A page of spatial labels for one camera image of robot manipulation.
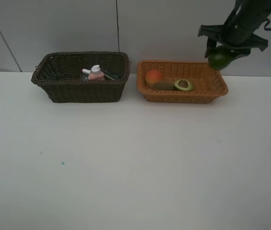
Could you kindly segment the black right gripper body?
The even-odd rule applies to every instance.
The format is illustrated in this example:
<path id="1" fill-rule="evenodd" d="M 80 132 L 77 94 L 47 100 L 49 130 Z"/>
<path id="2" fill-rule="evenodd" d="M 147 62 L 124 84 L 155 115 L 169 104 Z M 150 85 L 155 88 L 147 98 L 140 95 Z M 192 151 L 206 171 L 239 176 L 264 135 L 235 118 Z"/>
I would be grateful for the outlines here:
<path id="1" fill-rule="evenodd" d="M 268 47 L 268 40 L 254 34 L 253 30 L 246 30 L 238 25 L 201 25 L 198 36 L 205 36 L 207 40 L 216 41 L 216 47 L 224 46 L 229 50 L 253 48 L 264 51 Z"/>

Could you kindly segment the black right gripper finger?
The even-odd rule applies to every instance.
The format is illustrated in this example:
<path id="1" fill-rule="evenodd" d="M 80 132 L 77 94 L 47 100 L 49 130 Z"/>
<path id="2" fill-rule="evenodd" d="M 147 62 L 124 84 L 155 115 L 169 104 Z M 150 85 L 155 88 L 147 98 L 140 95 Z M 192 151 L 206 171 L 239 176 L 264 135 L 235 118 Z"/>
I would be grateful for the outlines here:
<path id="1" fill-rule="evenodd" d="M 216 41 L 208 40 L 206 44 L 206 51 L 204 57 L 207 58 L 216 49 Z"/>
<path id="2" fill-rule="evenodd" d="M 237 60 L 239 58 L 244 58 L 249 55 L 249 49 L 237 49 L 231 50 L 231 61 Z"/>

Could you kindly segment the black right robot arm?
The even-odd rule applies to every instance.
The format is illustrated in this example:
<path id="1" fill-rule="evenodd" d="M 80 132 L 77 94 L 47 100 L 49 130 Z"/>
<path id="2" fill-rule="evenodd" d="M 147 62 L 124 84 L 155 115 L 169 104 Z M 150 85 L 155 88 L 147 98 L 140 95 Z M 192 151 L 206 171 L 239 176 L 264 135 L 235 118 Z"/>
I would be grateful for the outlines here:
<path id="1" fill-rule="evenodd" d="M 254 34 L 264 25 L 271 31 L 271 0 L 237 0 L 235 7 L 221 25 L 201 25 L 198 36 L 206 36 L 205 57 L 223 48 L 233 59 L 246 57 L 253 48 L 264 51 L 268 40 Z"/>

